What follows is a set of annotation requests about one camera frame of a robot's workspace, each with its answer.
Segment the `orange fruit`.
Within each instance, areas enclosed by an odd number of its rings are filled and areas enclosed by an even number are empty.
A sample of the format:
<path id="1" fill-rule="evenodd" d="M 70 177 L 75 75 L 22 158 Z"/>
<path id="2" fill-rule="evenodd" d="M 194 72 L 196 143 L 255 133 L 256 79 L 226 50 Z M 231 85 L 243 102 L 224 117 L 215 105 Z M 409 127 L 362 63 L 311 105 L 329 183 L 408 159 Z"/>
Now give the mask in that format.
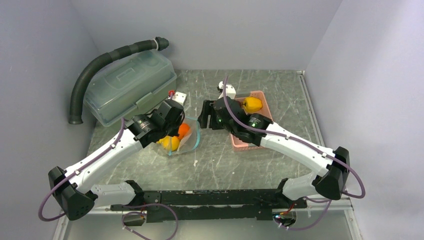
<path id="1" fill-rule="evenodd" d="M 187 123 L 182 123 L 178 129 L 178 139 L 182 140 L 191 130 L 191 127 Z"/>

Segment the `yellow mango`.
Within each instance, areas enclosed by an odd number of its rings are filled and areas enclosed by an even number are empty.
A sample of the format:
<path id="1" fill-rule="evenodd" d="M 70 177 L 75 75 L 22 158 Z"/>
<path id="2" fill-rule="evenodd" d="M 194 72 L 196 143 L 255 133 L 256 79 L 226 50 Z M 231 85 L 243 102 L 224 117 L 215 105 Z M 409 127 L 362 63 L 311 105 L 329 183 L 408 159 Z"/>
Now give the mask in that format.
<path id="1" fill-rule="evenodd" d="M 165 139 L 165 138 L 161 138 L 161 139 L 159 139 L 156 143 L 157 143 L 157 144 L 162 144 L 162 142 L 164 141 L 164 139 Z"/>

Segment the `yellow bell pepper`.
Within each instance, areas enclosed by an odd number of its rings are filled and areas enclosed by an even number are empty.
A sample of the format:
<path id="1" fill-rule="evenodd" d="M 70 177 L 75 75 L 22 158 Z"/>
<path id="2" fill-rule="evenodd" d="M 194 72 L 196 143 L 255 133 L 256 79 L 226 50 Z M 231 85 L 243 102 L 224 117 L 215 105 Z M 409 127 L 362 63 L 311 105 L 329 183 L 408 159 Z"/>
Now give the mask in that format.
<path id="1" fill-rule="evenodd" d="M 259 98 L 249 96 L 243 100 L 241 106 L 247 113 L 255 113 L 263 108 L 263 103 Z"/>

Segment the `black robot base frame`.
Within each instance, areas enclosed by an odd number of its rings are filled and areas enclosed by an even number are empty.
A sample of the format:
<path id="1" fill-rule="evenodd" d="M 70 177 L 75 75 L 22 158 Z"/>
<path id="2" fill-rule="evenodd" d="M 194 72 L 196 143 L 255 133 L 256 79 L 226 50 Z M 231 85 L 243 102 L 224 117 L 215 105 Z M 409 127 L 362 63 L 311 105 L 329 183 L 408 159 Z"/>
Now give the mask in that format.
<path id="1" fill-rule="evenodd" d="M 188 220 L 271 220 L 279 211 L 305 209 L 302 198 L 290 200 L 280 188 L 224 190 L 145 190 L 127 205 L 113 204 L 113 212 L 137 211 L 147 223 Z"/>

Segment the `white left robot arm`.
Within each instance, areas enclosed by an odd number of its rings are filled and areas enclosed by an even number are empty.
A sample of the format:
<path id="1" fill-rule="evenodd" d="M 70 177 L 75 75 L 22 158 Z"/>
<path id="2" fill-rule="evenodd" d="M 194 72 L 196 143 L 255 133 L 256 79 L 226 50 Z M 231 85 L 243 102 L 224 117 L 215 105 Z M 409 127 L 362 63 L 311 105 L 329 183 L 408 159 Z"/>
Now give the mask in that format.
<path id="1" fill-rule="evenodd" d="M 181 102 L 164 100 L 148 114 L 138 114 L 122 120 L 119 132 L 92 154 L 72 166 L 54 167 L 48 173 L 51 194 L 63 210 L 63 215 L 75 221 L 93 208 L 124 205 L 139 209 L 145 193 L 133 180 L 119 184 L 99 185 L 104 174 L 121 161 L 167 136 L 178 135 L 185 119 Z"/>

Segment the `yellow lemon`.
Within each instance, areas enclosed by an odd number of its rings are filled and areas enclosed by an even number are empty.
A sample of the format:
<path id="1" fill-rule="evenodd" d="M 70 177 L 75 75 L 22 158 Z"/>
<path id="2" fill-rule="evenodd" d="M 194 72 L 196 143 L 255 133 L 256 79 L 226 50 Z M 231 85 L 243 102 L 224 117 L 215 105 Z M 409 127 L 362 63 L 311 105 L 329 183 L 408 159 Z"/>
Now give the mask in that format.
<path id="1" fill-rule="evenodd" d="M 161 139 L 160 144 L 164 150 L 174 152 L 180 146 L 180 139 L 177 136 L 166 136 Z"/>

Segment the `clear zip top bag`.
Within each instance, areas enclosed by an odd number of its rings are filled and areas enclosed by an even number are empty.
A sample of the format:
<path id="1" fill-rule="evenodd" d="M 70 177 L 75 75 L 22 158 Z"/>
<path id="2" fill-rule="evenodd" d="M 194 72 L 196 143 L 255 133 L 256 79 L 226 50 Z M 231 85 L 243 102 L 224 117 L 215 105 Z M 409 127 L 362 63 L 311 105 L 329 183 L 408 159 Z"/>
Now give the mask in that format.
<path id="1" fill-rule="evenodd" d="M 189 133 L 180 140 L 179 148 L 176 151 L 166 151 L 161 144 L 157 144 L 159 149 L 169 156 L 180 155 L 191 152 L 197 148 L 200 143 L 200 125 L 194 117 L 186 117 L 183 121 L 190 126 Z"/>

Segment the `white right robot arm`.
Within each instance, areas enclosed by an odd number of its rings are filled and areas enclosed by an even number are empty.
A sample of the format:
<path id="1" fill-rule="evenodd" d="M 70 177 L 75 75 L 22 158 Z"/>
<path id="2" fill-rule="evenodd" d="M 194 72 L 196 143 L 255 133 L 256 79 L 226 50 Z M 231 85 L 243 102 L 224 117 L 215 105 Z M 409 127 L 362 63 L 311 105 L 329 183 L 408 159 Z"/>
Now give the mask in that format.
<path id="1" fill-rule="evenodd" d="M 226 130 L 244 143 L 274 150 L 310 169 L 309 174 L 281 181 L 275 194 L 280 207 L 287 208 L 295 200 L 310 195 L 341 199 L 350 173 L 347 149 L 333 150 L 314 144 L 265 115 L 246 113 L 238 101 L 229 97 L 204 100 L 197 120 L 202 129 Z"/>

